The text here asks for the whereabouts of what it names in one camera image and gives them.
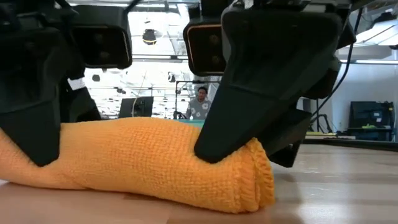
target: knit fabric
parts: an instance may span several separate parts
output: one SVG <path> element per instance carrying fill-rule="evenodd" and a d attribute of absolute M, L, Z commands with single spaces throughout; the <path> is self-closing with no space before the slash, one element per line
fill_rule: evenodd
<path fill-rule="evenodd" d="M 257 139 L 209 164 L 193 152 L 199 132 L 155 118 L 63 124 L 59 159 L 37 167 L 0 130 L 0 179 L 51 189 L 130 192 L 230 213 L 274 203 L 271 165 Z"/>

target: monitor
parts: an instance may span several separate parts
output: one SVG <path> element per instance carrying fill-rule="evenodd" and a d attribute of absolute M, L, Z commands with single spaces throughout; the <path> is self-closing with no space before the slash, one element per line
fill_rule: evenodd
<path fill-rule="evenodd" d="M 136 104 L 134 105 L 134 109 L 132 105 L 134 104 L 135 98 L 125 98 L 122 99 L 122 103 L 120 106 L 119 118 L 130 118 L 134 117 L 151 117 L 152 116 L 152 107 L 154 104 L 153 96 L 143 96 L 137 98 Z"/>

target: table surface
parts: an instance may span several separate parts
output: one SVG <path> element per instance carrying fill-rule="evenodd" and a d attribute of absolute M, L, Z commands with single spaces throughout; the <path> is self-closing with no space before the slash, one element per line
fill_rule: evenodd
<path fill-rule="evenodd" d="M 0 223 L 398 223 L 398 153 L 304 145 L 274 166 L 273 207 L 231 215 L 132 194 L 45 190 L 0 180 Z"/>

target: microfiber cloth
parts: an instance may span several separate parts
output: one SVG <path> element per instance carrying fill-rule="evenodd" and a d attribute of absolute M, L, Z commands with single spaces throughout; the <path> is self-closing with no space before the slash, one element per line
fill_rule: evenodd
<path fill-rule="evenodd" d="M 189 124 L 156 118 L 62 124 L 59 158 L 37 167 L 0 130 L 0 179 L 130 192 L 229 213 L 274 203 L 271 165 L 257 139 L 209 164 L 193 151 L 199 133 Z"/>

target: man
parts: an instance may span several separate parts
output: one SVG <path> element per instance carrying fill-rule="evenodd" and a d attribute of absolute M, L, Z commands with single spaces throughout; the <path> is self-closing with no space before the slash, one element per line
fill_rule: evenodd
<path fill-rule="evenodd" d="M 206 96 L 207 88 L 199 87 L 198 96 L 188 104 L 188 109 L 185 113 L 187 119 L 190 119 L 191 116 L 193 119 L 206 119 L 211 106 L 211 101 L 206 100 Z"/>

